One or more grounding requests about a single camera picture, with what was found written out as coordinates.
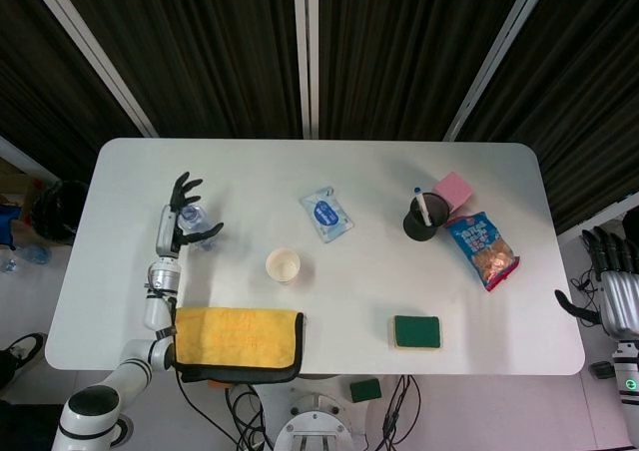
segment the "white cup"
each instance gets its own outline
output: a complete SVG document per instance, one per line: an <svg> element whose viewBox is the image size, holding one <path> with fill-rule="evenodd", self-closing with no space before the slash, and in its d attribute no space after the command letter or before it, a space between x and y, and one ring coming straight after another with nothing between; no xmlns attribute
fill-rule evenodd
<svg viewBox="0 0 639 451"><path fill-rule="evenodd" d="M292 249L274 249L267 258L267 273L275 281L289 283L300 272L300 257Z"/></svg>

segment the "yellow microfiber cloth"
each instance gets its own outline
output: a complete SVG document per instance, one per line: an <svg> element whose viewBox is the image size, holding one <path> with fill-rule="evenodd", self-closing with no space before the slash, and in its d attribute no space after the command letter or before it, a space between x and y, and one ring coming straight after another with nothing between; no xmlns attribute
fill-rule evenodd
<svg viewBox="0 0 639 451"><path fill-rule="evenodd" d="M185 382L289 381L302 365L303 323L288 310L178 308L177 367Z"/></svg>

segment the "snack bag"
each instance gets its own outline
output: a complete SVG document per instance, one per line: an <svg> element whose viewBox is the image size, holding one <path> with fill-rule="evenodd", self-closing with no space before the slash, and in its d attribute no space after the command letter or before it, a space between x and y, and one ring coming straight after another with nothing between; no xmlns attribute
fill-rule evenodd
<svg viewBox="0 0 639 451"><path fill-rule="evenodd" d="M519 265L515 256L485 212L459 217L446 224L488 291L495 288Z"/></svg>
<svg viewBox="0 0 639 451"><path fill-rule="evenodd" d="M333 241L354 226L332 193L332 187L325 187L300 199L324 243Z"/></svg>

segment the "green sponge on floor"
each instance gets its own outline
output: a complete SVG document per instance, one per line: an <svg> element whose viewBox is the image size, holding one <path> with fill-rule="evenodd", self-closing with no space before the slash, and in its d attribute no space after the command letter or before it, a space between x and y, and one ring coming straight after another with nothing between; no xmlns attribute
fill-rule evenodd
<svg viewBox="0 0 639 451"><path fill-rule="evenodd" d="M439 318L436 316L396 316L393 319L398 348L438 348L441 346Z"/></svg>
<svg viewBox="0 0 639 451"><path fill-rule="evenodd" d="M379 380L373 378L367 379L366 381L351 383L350 397L352 398L353 403L380 398L381 388L379 387Z"/></svg>

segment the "table surface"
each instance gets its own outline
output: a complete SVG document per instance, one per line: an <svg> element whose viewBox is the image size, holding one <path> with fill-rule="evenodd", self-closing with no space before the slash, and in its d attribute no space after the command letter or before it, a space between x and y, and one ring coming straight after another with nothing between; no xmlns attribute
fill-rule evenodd
<svg viewBox="0 0 639 451"><path fill-rule="evenodd" d="M288 308L307 317L302 373L573 374L577 323L534 154L517 144L117 139L101 151L46 347L61 369L113 369L143 325L160 212L182 172L225 226L212 251L183 248L179 304ZM521 264L493 292L445 229L409 239L412 189L455 171ZM333 186L354 228L320 240L299 199ZM293 284L265 260L295 249ZM397 314L438 316L442 346L397 349Z"/></svg>

